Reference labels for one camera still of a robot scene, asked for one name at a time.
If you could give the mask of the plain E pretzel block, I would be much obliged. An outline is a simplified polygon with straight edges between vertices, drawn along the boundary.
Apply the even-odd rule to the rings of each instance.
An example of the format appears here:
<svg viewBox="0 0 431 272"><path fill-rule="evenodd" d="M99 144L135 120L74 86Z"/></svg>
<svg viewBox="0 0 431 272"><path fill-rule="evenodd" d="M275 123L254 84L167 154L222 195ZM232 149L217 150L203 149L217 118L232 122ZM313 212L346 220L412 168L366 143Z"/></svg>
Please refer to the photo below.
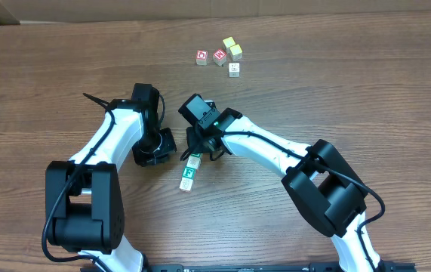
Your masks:
<svg viewBox="0 0 431 272"><path fill-rule="evenodd" d="M193 179L182 177L181 182L180 182L180 186L179 186L179 189L182 192L186 192L186 193L191 192L192 186L193 186Z"/></svg>

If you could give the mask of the green letter F block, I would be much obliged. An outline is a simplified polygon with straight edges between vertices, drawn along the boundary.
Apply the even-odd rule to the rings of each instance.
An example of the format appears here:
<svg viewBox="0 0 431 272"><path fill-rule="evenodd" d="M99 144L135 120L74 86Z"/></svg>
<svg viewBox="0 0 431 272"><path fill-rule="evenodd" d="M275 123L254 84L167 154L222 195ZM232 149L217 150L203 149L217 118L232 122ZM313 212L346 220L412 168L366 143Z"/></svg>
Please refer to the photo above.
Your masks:
<svg viewBox="0 0 431 272"><path fill-rule="evenodd" d="M191 167L186 166L183 169L182 179L183 180L191 180L191 181L193 181L194 178L195 178L196 172L197 172L196 168L191 168Z"/></svg>

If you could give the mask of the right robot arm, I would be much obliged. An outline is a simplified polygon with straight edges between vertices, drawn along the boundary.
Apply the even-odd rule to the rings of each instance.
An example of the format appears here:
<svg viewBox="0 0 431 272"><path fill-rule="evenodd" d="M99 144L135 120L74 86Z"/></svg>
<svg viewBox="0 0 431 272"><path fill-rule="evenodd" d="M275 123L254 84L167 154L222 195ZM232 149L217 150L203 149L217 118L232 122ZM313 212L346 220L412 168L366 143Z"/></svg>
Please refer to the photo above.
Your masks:
<svg viewBox="0 0 431 272"><path fill-rule="evenodd" d="M343 271L379 271L381 259L366 230L365 197L379 196L367 187L338 150L324 140L301 144L279 137L237 110L219 111L214 102L193 94L179 113L190 124L188 148L181 156L207 153L251 159L282 179L300 215L331 239Z"/></svg>

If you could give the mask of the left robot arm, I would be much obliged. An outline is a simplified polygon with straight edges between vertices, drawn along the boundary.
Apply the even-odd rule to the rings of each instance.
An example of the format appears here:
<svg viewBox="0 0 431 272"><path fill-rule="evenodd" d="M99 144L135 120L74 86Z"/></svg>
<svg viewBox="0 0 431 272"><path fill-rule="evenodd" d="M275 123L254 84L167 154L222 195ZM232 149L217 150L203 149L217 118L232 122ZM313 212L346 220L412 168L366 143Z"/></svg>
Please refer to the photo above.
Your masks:
<svg viewBox="0 0 431 272"><path fill-rule="evenodd" d="M176 152L171 130L162 127L164 98L143 83L129 99L89 98L104 109L104 120L80 151L46 169L42 251L57 263L90 260L101 271L149 271L145 255L124 235L119 170L128 154L147 167Z"/></svg>

